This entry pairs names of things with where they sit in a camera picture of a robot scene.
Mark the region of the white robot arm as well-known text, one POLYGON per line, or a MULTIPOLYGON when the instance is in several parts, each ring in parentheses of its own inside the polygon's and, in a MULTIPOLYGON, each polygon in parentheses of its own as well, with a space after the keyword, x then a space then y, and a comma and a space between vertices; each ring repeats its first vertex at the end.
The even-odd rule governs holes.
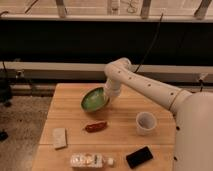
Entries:
POLYGON ((173 171, 213 171, 213 93, 191 93, 135 74, 128 58, 110 62, 104 73, 104 92, 110 100, 120 94, 124 84, 174 115, 173 171))

